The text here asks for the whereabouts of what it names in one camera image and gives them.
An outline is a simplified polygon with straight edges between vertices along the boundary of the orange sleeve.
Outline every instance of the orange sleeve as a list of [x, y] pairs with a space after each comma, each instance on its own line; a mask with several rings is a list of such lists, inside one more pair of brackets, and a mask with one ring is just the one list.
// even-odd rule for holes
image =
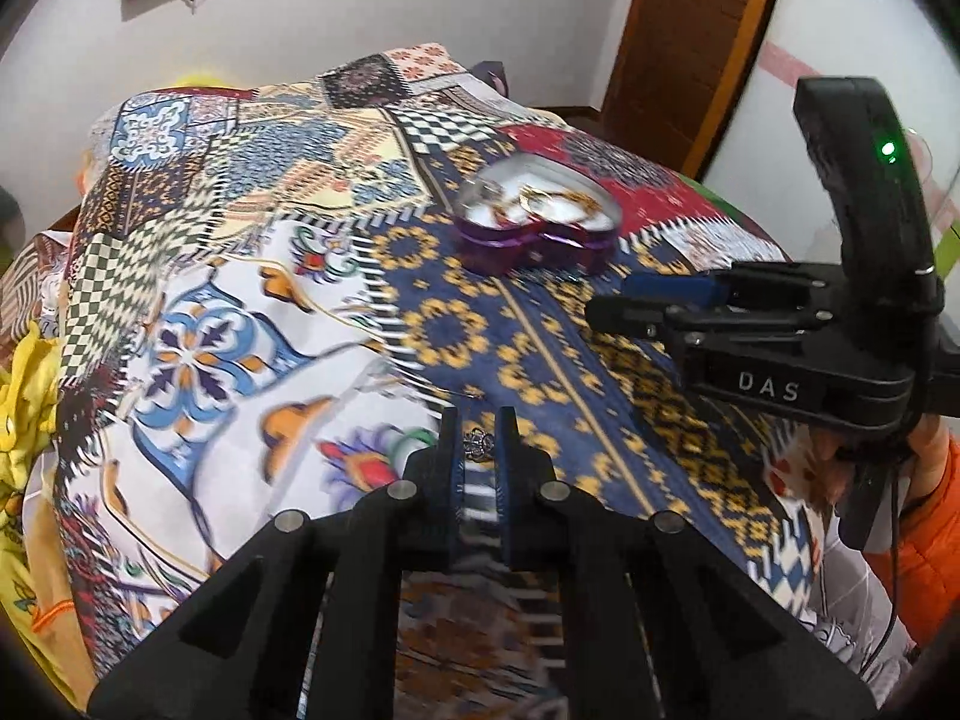
[[[930, 644], [960, 597], [960, 445], [950, 438], [944, 478], [901, 519], [899, 617], [920, 645]], [[865, 555], [890, 592], [890, 553]]]

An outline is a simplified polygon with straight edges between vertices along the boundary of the hand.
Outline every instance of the hand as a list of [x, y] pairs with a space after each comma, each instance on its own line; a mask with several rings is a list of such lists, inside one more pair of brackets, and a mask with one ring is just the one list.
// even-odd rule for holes
[[[843, 445], [843, 437], [831, 430], [815, 428], [810, 431], [813, 454], [820, 467], [820, 478], [827, 492], [827, 500], [836, 504], [853, 478], [853, 466], [836, 459]], [[917, 459], [910, 478], [904, 506], [911, 501], [926, 498], [944, 478], [949, 457], [950, 432], [939, 415], [924, 415], [907, 439]]]

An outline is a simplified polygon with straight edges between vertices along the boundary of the purple heart-shaped box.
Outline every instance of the purple heart-shaped box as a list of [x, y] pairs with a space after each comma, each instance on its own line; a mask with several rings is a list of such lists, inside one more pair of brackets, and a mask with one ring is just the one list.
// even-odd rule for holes
[[[501, 218], [493, 226], [484, 204], [513, 199], [523, 186], [587, 194], [600, 207], [586, 220], [567, 223], [539, 215]], [[622, 213], [602, 186], [566, 165], [536, 154], [517, 154], [497, 162], [464, 183], [453, 202], [457, 251], [464, 268], [482, 275], [522, 269], [558, 269], [598, 274], [619, 245]]]

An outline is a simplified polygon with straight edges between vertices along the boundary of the brown wooden door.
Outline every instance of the brown wooden door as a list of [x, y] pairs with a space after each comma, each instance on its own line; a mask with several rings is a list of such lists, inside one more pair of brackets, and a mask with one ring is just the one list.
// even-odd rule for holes
[[752, 66], [772, 0], [634, 0], [604, 101], [605, 136], [698, 175]]

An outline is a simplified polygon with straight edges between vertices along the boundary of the door frame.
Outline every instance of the door frame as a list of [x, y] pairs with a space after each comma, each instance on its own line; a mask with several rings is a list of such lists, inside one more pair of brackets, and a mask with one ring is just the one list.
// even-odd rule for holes
[[[604, 96], [600, 113], [602, 121], [613, 99], [620, 91], [626, 67], [627, 47], [640, 26], [644, 1], [632, 0], [630, 4], [627, 23], [624, 25], [623, 37], [620, 39], [620, 47], [617, 50], [616, 63], [613, 65], [611, 80]], [[690, 151], [683, 161], [684, 175], [699, 180], [707, 172], [709, 162], [719, 148], [730, 119], [733, 117], [733, 111], [740, 102], [750, 72], [757, 63], [757, 55], [760, 53], [760, 46], [766, 36], [775, 4], [776, 0], [747, 0], [740, 25], [736, 30], [736, 37], [733, 38], [730, 54], [720, 74], [717, 89], [713, 93]]]

